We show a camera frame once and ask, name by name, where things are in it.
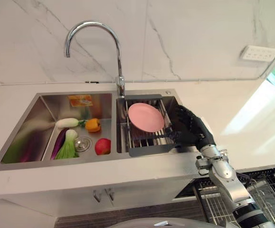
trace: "chrome faucet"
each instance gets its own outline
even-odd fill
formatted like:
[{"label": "chrome faucet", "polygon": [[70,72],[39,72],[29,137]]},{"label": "chrome faucet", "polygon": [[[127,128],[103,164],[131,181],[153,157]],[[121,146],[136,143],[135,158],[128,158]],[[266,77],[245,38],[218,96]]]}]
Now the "chrome faucet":
[{"label": "chrome faucet", "polygon": [[124,97],[125,89],[124,89],[124,77],[122,75],[122,64],[121,64],[121,53],[120,53],[120,43],[117,38],[117,35],[114,33],[114,31],[107,25],[99,22],[99,21],[92,21],[92,20],[86,20],[82,21],[78,24],[76,24],[74,27],[71,28],[69,33],[66,36],[65,41],[65,57],[70,58],[70,44],[74,37],[74,35],[84,27],[99,27],[104,30],[106,30],[114,39],[117,49],[117,62],[118,62],[118,77],[116,77],[116,85],[117,85],[117,93],[120,97]]}]

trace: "sink drain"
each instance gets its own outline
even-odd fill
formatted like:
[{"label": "sink drain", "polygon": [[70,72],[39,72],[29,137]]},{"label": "sink drain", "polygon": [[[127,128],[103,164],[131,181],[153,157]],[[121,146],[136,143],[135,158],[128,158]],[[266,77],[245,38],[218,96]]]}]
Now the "sink drain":
[{"label": "sink drain", "polygon": [[78,137],[74,141],[75,150],[77,152],[83,152],[90,148],[91,139],[88,137]]}]

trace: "red apple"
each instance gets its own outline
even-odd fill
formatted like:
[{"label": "red apple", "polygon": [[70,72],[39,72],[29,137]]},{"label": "red apple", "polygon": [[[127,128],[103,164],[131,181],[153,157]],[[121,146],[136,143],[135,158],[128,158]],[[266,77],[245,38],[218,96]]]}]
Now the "red apple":
[{"label": "red apple", "polygon": [[99,139],[95,144],[95,152],[97,155],[109,154],[111,152],[111,140]]}]

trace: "sink dish rack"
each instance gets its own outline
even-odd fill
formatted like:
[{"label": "sink dish rack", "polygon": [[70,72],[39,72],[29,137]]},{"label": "sink dish rack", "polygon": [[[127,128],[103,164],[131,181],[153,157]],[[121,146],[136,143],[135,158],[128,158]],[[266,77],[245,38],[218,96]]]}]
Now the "sink dish rack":
[{"label": "sink dish rack", "polygon": [[[154,132],[144,132],[136,128],[130,121],[128,110],[135,103],[146,103],[155,107],[164,118],[164,128]],[[126,116],[126,141],[130,156],[143,156],[169,152],[175,147],[173,140],[169,137],[172,132],[171,121],[166,112],[161,95],[142,95],[125,97]]]},{"label": "sink dish rack", "polygon": [[[256,174],[256,177],[248,183],[247,190],[267,219],[275,224],[275,171],[266,170],[248,174],[251,177]],[[198,200],[208,222],[218,225],[221,221],[226,220],[240,227],[231,211],[227,210],[217,187],[209,179],[200,181],[196,189],[199,195]]]}]

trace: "countertop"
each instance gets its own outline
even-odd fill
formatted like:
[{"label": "countertop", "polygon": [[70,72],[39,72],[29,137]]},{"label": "countertop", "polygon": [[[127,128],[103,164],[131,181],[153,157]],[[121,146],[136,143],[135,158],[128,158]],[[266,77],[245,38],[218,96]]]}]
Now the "countertop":
[{"label": "countertop", "polygon": [[[115,84],[0,85],[0,150],[36,93],[115,90]],[[209,123],[219,148],[238,171],[275,167],[275,89],[262,79],[221,82],[127,83],[126,90],[175,89]],[[0,171],[8,194],[99,186],[158,178],[198,177],[197,152],[67,166]]]}]

